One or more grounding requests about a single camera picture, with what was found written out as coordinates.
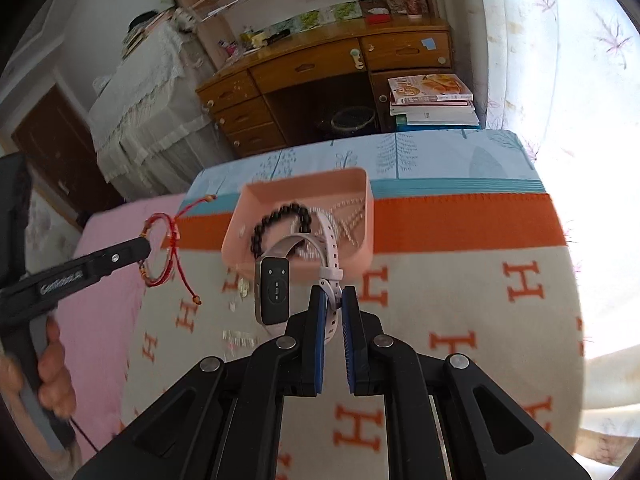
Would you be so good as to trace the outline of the person's left hand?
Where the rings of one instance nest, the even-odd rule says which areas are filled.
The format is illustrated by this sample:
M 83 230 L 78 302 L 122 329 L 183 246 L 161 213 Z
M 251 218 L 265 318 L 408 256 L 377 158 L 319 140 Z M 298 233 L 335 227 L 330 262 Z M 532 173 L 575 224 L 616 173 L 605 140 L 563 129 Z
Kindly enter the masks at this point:
M 76 410 L 76 394 L 65 365 L 65 349 L 60 341 L 60 328 L 55 318 L 49 316 L 46 323 L 47 347 L 38 362 L 38 374 L 42 381 L 37 396 L 39 403 L 56 417 L 69 419 Z M 79 448 L 76 443 L 64 451 L 53 451 L 20 397 L 24 376 L 16 359 L 1 356 L 1 395 L 12 420 L 34 453 L 43 469 L 52 479 L 71 479 L 77 469 Z

